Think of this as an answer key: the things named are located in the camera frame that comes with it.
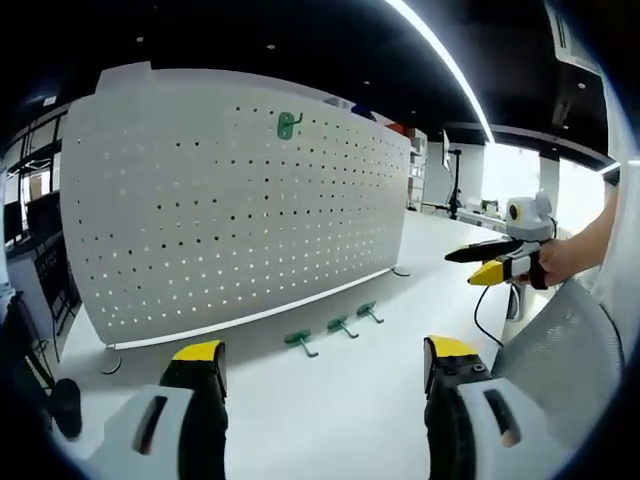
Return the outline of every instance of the desk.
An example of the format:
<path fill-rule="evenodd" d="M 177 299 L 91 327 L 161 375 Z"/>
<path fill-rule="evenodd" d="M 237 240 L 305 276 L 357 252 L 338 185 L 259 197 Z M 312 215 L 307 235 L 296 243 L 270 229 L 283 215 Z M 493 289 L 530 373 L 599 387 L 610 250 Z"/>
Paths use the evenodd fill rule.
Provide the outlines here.
<path fill-rule="evenodd" d="M 481 213 L 475 213 L 466 208 L 458 209 L 458 220 L 471 225 L 477 225 L 479 227 L 490 228 L 496 232 L 506 233 L 507 227 L 504 220 L 499 218 L 490 217 L 488 215 L 482 215 Z"/>
<path fill-rule="evenodd" d="M 472 344 L 491 365 L 496 346 L 473 324 L 482 288 L 467 284 L 476 265 L 443 261 L 458 245 L 497 234 L 460 222 L 408 212 L 398 266 L 392 273 L 300 308 L 216 332 L 227 342 L 227 475 L 234 480 L 389 479 L 425 480 L 429 449 L 424 426 L 422 342 L 428 334 Z M 509 287 L 489 290 L 480 322 L 500 336 Z M 355 319 L 356 308 L 377 300 L 385 323 Z M 351 313 L 351 340 L 326 335 L 332 318 Z M 284 348 L 285 334 L 310 328 L 308 359 L 300 348 Z M 141 385 L 157 383 L 182 346 L 213 338 L 125 350 L 112 376 L 98 372 L 106 352 L 84 309 L 62 355 L 60 375 L 78 382 L 84 431 L 67 444 L 71 455 L 88 457 L 102 441 L 104 421 Z"/>

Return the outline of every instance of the pole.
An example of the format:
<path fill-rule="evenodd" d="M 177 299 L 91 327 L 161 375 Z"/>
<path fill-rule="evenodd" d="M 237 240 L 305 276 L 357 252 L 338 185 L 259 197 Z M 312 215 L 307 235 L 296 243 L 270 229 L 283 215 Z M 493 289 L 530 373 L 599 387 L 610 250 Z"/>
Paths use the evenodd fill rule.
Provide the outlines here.
<path fill-rule="evenodd" d="M 456 156 L 456 173 L 453 180 L 453 193 L 449 199 L 449 218 L 457 220 L 458 215 L 458 184 L 460 183 L 460 155 L 461 150 L 449 150 L 449 153 Z"/>

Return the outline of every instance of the person's arm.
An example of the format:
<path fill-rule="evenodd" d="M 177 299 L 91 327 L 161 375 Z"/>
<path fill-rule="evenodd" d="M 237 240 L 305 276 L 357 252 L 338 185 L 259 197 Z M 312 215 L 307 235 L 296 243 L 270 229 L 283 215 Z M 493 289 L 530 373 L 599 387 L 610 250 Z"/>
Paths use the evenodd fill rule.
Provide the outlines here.
<path fill-rule="evenodd" d="M 551 287 L 580 272 L 600 265 L 607 253 L 613 222 L 616 218 L 618 190 L 616 189 L 598 218 L 568 240 L 547 242 L 540 248 L 540 265 L 547 272 L 545 282 Z M 528 283 L 529 276 L 518 278 Z"/>
<path fill-rule="evenodd" d="M 618 189 L 616 188 L 598 218 L 580 233 L 567 240 L 574 253 L 572 255 L 575 261 L 573 274 L 600 265 L 604 260 L 611 238 L 613 222 L 616 219 L 617 204 Z"/>

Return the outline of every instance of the black ceiling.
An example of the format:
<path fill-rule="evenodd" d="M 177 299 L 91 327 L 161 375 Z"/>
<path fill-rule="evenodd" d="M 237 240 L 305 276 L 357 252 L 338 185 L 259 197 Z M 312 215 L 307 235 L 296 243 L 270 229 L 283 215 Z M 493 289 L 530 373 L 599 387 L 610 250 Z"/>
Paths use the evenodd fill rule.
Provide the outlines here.
<path fill-rule="evenodd" d="M 605 70 L 640 144 L 640 2 L 637 0 L 554 0 Z"/>
<path fill-rule="evenodd" d="M 477 123 L 443 62 L 384 0 L 55 3 L 4 16 L 19 28 L 3 41 L 13 46 L 3 52 L 2 70 L 11 72 L 0 92 L 4 140 L 43 113 L 44 97 L 71 101 L 93 91 L 102 69 L 146 60 L 153 68 L 218 68 L 294 81 L 429 134 Z M 555 59 L 542 2 L 407 3 L 447 46 L 491 124 L 607 153 L 601 82 Z M 586 89 L 577 87 L 581 82 Z"/>

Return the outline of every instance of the monitor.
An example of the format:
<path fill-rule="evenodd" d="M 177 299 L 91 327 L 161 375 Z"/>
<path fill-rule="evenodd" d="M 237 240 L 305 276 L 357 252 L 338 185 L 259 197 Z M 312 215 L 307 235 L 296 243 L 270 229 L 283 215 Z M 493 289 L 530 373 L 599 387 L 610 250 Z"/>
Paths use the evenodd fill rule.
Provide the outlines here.
<path fill-rule="evenodd" d="M 448 172 L 451 172 L 451 163 L 449 161 L 450 149 L 451 149 L 451 144 L 449 143 L 449 137 L 447 137 L 447 132 L 445 130 L 442 130 L 442 166 Z"/>
<path fill-rule="evenodd" d="M 4 241 L 16 238 L 22 233 L 22 212 L 19 202 L 7 203 L 4 206 Z"/>
<path fill-rule="evenodd" d="M 27 224 L 33 237 L 48 238 L 61 231 L 60 192 L 52 192 L 27 203 Z"/>

